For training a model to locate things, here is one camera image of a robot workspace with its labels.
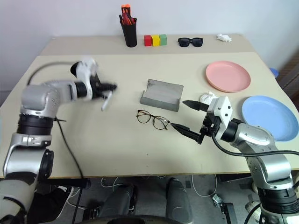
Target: beige table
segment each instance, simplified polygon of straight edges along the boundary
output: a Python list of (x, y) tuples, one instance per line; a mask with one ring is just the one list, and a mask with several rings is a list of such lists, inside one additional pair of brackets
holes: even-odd
[[(147, 80), (151, 78), (183, 85), (182, 100), (198, 100), (206, 91), (213, 91), (217, 96), (228, 95), (234, 108), (233, 116), (238, 119), (242, 118), (243, 101), (254, 95), (266, 95), (283, 102), (298, 119), (299, 114), (295, 106), (280, 89), (274, 76), (250, 44), (239, 35), (232, 37), (231, 43), (219, 42), (213, 36), (205, 37), (207, 42), (204, 42), (204, 46), (206, 43), (211, 53), (204, 46), (202, 48), (190, 46), (182, 50), (175, 41), (169, 42), (165, 47), (168, 49), (167, 54), (164, 53), (162, 46), (146, 48), (140, 42), (137, 48), (125, 48), (122, 46), (121, 37), (112, 38), (110, 46), (103, 44), (107, 37), (53, 40), (42, 55), (33, 61), (0, 109), (1, 165), (7, 153), (11, 134), (17, 128), (21, 92), (31, 72), (48, 62), (74, 62), (79, 60), (82, 54), (92, 54), (100, 66), (101, 81), (118, 84), (107, 110), (104, 112), (100, 110), (103, 100), (92, 102), (80, 100), (61, 106), (57, 115), (60, 119), (67, 120), (63, 123), (63, 129), (85, 176), (248, 172), (244, 158), (224, 154), (208, 137), (204, 139), (202, 145), (198, 145), (171, 126), (169, 130), (157, 130), (150, 122), (141, 124), (135, 117), (137, 110), (144, 109), (154, 115), (164, 116), (173, 123), (188, 126), (196, 132), (201, 127), (205, 113), (192, 110), (184, 104), (180, 105), (178, 112), (140, 104), (142, 91), (146, 89)], [(99, 46), (90, 48), (90, 45), (97, 42), (102, 48)], [(210, 63), (218, 60), (229, 60), (243, 66), (251, 76), (251, 85), (238, 93), (223, 93), (211, 87), (205, 79), (205, 69)], [(74, 79), (69, 73), (69, 66), (44, 69), (34, 78), (33, 83), (62, 78)], [(78, 177), (78, 170), (64, 145), (57, 124), (54, 124), (52, 134), (53, 141), (49, 147), (55, 152), (52, 177)], [(221, 142), (221, 144), (237, 152), (228, 143)], [(298, 151), (298, 145), (299, 138), (277, 143), (280, 150)], [(299, 168), (298, 156), (287, 155), (287, 158), (293, 169)]]

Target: marker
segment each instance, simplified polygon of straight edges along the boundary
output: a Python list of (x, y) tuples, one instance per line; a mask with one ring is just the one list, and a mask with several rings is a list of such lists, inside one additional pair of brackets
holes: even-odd
[(106, 109), (109, 99), (111, 97), (112, 97), (112, 91), (109, 91), (107, 99), (105, 100), (105, 102), (103, 103), (103, 106), (101, 107), (101, 111), (104, 111)]

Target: blue plate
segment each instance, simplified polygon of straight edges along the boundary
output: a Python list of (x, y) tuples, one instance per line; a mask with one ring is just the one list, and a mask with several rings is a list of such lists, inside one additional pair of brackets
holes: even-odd
[(246, 99), (242, 115), (247, 124), (271, 132), (275, 141), (290, 141), (299, 131), (298, 121), (292, 111), (270, 97), (254, 96)]

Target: black sunglasses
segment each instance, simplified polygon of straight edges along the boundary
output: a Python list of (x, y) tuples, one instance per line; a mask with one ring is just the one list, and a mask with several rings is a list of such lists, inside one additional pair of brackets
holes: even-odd
[(143, 124), (148, 123), (150, 121), (150, 118), (153, 117), (153, 126), (159, 130), (167, 130), (166, 126), (170, 123), (168, 119), (160, 116), (151, 115), (149, 112), (144, 110), (138, 110), (136, 117), (138, 121)]
[(204, 39), (200, 37), (194, 37), (192, 39), (187, 37), (178, 38), (178, 43), (181, 47), (188, 47), (190, 43), (193, 44), (194, 47), (201, 47)]

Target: green block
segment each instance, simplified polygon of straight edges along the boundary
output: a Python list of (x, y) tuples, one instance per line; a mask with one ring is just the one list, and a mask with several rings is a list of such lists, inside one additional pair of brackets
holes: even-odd
[(167, 36), (166, 34), (160, 34), (160, 45), (167, 45)]

